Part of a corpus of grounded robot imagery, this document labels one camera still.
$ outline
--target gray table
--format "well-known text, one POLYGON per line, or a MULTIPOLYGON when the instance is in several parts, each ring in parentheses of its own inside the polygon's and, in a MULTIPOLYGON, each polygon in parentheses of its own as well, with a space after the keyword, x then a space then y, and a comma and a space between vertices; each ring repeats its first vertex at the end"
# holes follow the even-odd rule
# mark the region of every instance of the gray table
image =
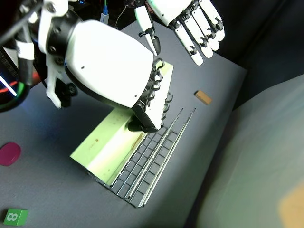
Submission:
MULTIPOLYGON (((29 228, 184 225, 246 72, 216 54, 196 66, 173 32, 159 24, 155 28, 161 57, 174 65, 174 100, 166 121, 182 107, 182 121, 197 109, 148 204, 133 208, 69 158, 111 108, 80 93, 72 107, 57 110, 38 85, 20 107, 0 114, 0 145, 16 142, 22 148, 15 164, 0 167, 2 217, 7 208, 21 208, 29 210, 29 228), (197 90, 212 97, 209 106, 193 95, 197 90)), ((137 36, 137 23, 123 31, 146 45, 137 36)))

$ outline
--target robotic hand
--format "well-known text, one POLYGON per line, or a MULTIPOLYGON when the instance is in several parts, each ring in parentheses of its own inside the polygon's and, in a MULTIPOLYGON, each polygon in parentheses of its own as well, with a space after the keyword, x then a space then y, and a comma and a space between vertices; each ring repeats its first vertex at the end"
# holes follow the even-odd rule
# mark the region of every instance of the robotic hand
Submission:
MULTIPOLYGON (((128 125, 130 131, 161 128, 171 81, 171 75, 160 73, 161 59, 154 61, 153 53, 141 43, 106 24, 82 21, 68 10, 68 0, 44 0, 36 18, 40 20, 29 22, 29 28, 38 31, 38 46, 48 67, 47 96, 57 108, 70 106, 77 94, 74 84, 64 82, 69 77, 88 95, 131 108, 135 116, 128 125)), ((22 49, 24 45, 17 43, 19 56, 28 48, 33 56, 33 45, 22 49)))
POLYGON ((198 66, 203 63, 203 59, 194 43, 207 58, 212 57, 213 51, 219 49, 219 42, 224 39, 225 31, 222 18, 210 0, 136 0, 135 15, 143 31, 139 35, 145 35, 155 55, 160 53, 161 46, 154 34, 146 2, 159 19, 175 32, 198 66))

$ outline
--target white number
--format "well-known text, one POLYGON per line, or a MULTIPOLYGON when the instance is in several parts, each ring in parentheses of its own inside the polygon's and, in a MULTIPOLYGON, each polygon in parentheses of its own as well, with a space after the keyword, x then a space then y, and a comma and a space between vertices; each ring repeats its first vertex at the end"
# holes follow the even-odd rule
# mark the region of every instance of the white number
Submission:
POLYGON ((7 221, 16 221, 17 218, 18 218, 18 214, 10 213, 10 214, 8 214, 8 217, 6 218, 6 220, 7 221))

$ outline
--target green block with number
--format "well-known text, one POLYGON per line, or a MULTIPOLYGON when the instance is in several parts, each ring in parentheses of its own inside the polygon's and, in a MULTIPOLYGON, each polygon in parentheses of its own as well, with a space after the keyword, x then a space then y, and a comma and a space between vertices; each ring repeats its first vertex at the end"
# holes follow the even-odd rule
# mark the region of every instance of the green block with number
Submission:
POLYGON ((10 208, 4 219, 4 225, 23 226, 27 220, 28 210, 10 208))

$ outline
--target led light strip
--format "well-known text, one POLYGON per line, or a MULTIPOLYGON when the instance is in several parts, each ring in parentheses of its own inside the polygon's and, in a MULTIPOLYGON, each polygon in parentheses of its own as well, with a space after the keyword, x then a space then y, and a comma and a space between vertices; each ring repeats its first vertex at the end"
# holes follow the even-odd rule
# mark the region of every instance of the led light strip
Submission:
POLYGON ((12 89, 12 87, 9 86, 9 84, 3 79, 3 77, 0 75, 0 81, 7 87, 7 89, 14 95, 17 96, 17 93, 12 89))

